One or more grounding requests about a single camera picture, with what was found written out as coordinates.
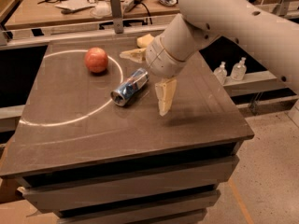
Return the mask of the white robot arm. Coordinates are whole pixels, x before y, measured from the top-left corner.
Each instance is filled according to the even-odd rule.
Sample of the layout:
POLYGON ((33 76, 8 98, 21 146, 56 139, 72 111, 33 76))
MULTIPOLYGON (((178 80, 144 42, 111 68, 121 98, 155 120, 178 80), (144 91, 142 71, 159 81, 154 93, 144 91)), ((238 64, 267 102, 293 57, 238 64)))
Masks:
POLYGON ((160 114, 172 104, 174 78, 189 58, 224 36, 299 92, 299 24, 260 10, 246 0, 178 0, 179 14, 147 45, 143 57, 156 85, 160 114))

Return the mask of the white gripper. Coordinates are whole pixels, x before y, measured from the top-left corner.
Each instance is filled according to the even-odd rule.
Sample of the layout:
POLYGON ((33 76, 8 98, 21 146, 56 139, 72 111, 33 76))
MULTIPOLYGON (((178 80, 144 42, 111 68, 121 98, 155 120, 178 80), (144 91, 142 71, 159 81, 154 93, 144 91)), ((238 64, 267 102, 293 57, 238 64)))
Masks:
POLYGON ((155 92, 158 98, 159 114, 164 116, 171 108, 175 91, 177 88, 177 76, 186 65, 168 54, 164 48, 161 37, 157 35, 147 48, 131 49, 120 53, 123 59, 135 63, 142 63, 145 60, 151 73, 162 80, 155 84, 155 92))

